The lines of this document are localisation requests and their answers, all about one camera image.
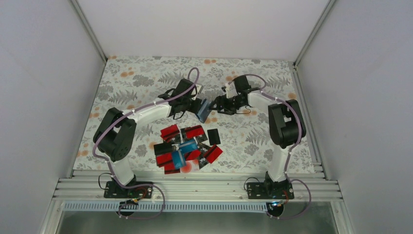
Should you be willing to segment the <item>blue leather card holder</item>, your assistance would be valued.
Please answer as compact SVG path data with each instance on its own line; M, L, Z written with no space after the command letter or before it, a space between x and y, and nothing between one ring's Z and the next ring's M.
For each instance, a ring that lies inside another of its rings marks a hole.
M196 113L196 117L201 123L205 123L206 119L208 118L211 110L209 110L209 105L211 102L209 100L206 100L206 102L203 104L202 108L198 110Z

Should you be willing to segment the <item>blue card with grey stripe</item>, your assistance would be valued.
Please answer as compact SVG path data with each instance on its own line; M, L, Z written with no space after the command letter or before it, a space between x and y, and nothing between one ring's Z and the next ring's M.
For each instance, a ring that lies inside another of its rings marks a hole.
M179 144L178 150L171 153L174 169L180 169L186 166L185 154L191 153L197 149L197 142L194 139Z

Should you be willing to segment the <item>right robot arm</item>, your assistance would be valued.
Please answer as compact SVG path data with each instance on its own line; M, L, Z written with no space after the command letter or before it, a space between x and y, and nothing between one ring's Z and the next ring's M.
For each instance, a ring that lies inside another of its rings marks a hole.
M265 174L263 190L267 197L276 198L291 183L287 174L288 164L292 150L305 137L306 128L297 100L272 97L263 88L253 88L247 78L247 74L234 78L231 83L235 86L236 95L216 97L209 109L234 115L241 107L248 106L267 114L269 134L276 149Z

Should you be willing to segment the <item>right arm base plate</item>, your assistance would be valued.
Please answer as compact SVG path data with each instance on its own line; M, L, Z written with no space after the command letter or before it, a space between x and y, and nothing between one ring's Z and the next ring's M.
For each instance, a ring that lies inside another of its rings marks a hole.
M287 180L281 182L248 182L246 190L249 199L294 199L292 183Z

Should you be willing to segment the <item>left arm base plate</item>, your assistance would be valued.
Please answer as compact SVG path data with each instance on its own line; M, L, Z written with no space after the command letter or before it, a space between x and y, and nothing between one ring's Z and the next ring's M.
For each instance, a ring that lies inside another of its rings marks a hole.
M140 187L133 189L125 189L120 187L115 181L108 181L104 190L104 198L151 198L153 191L152 182L136 182L134 185L140 185Z

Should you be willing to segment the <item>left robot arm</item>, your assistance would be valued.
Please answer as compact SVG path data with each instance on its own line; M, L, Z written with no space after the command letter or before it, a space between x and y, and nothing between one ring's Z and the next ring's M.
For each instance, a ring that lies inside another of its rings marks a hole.
M130 197L135 192L136 176L128 160L135 131L177 113L198 112L202 89L202 85L182 79L149 104L126 111L110 108L106 112L93 137L93 155L106 161L121 196Z

